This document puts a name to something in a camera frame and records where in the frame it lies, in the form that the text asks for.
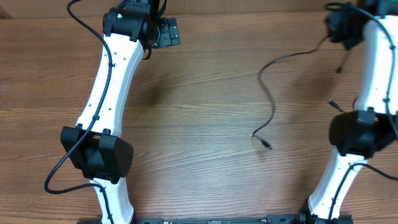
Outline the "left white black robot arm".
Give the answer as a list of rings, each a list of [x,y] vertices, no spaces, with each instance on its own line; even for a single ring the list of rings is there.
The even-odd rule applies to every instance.
[[[122,121],[134,73],[152,50],[180,44],[177,20],[163,13],[166,1],[122,1],[103,16],[103,44],[91,95],[74,127],[60,140],[76,169],[94,187],[102,217],[98,223],[133,223],[127,190],[133,146],[121,139]]]

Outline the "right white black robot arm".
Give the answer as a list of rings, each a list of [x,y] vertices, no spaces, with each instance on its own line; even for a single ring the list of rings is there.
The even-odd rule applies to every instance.
[[[362,84],[352,111],[335,116],[329,129],[330,160],[296,223],[352,223],[340,209],[368,160],[397,140],[397,1],[329,2],[332,42],[346,50],[365,43]]]

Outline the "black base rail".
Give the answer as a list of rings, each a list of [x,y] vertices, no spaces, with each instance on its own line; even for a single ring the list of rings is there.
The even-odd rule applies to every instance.
[[[338,219],[332,221],[306,217],[304,212],[298,215],[283,214],[283,215],[268,215],[262,218],[189,218],[189,219],[168,219],[162,218],[137,218],[134,223],[137,224],[353,224],[351,215],[343,215]]]

